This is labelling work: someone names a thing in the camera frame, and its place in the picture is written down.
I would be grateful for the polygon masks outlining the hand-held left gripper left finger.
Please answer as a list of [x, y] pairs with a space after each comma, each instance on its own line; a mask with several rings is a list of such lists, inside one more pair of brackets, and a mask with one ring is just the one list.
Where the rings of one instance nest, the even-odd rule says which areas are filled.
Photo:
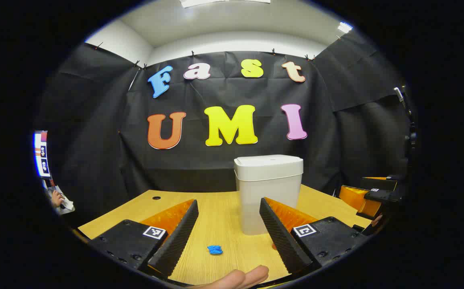
[[199, 216], [189, 199], [141, 222], [122, 220], [88, 243], [125, 266], [155, 277], [172, 275]]

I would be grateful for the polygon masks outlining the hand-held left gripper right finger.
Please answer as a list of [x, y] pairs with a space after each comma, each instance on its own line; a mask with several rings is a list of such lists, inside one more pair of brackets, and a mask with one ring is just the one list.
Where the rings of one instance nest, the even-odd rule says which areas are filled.
[[267, 197], [259, 213], [289, 274], [327, 267], [368, 241], [334, 216], [318, 220]]

